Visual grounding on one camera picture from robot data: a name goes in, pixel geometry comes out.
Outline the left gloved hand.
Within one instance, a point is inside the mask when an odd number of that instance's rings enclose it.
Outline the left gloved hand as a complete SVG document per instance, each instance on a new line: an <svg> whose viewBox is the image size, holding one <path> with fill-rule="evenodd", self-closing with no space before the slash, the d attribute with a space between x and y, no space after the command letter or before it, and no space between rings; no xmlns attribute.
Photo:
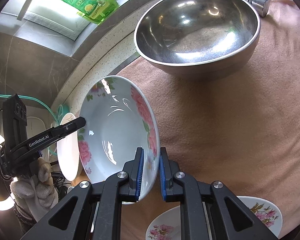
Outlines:
<svg viewBox="0 0 300 240"><path fill-rule="evenodd" d="M50 163L39 158L37 164L38 172L35 175L18 177L10 184L17 213L24 219L35 222L43 218L58 203Z"/></svg>

